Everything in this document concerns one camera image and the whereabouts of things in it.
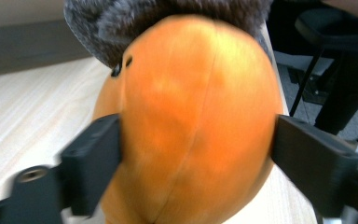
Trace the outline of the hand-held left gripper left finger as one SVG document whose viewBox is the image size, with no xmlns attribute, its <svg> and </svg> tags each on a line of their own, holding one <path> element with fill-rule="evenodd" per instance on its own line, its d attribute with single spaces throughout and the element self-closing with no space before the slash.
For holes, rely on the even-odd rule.
<svg viewBox="0 0 358 224">
<path fill-rule="evenodd" d="M 63 201 L 75 216 L 93 215 L 121 160 L 119 115 L 94 120 L 61 153 Z"/>
</svg>

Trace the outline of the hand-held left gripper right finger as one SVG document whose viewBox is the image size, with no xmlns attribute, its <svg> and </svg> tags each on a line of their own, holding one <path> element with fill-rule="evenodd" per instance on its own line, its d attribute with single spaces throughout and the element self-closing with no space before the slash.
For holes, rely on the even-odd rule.
<svg viewBox="0 0 358 224">
<path fill-rule="evenodd" d="M 358 155 L 328 133 L 280 115 L 271 158 L 324 217 L 339 217 L 344 182 L 358 169 Z"/>
</svg>

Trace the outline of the orange plush toy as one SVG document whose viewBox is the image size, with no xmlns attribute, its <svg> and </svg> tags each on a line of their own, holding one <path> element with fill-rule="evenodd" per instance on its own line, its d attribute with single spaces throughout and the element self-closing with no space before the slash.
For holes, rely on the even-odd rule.
<svg viewBox="0 0 358 224">
<path fill-rule="evenodd" d="M 282 97 L 266 52 L 244 31 L 171 16 L 126 49 L 97 116 L 120 116 L 122 160 L 107 224 L 223 224 L 267 179 Z"/>
</svg>

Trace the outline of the grey fuzzy cloth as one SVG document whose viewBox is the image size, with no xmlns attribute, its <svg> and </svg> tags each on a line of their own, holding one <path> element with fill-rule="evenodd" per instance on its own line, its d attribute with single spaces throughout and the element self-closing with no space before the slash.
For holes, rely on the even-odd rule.
<svg viewBox="0 0 358 224">
<path fill-rule="evenodd" d="M 261 26 L 273 0 L 64 0 L 63 15 L 84 48 L 115 68 L 129 44 L 145 30 L 172 15 L 201 15 L 234 25 L 265 40 Z"/>
</svg>

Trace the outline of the black office chair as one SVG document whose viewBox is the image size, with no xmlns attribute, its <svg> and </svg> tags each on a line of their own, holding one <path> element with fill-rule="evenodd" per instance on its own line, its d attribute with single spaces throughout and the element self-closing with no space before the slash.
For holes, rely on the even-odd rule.
<svg viewBox="0 0 358 224">
<path fill-rule="evenodd" d="M 317 128 L 337 134 L 358 111 L 358 18 L 331 7 L 316 8 L 301 13 L 295 27 L 317 50 L 300 82 L 290 114 L 296 113 L 312 70 L 323 52 L 338 51 L 336 80 L 315 120 Z"/>
</svg>

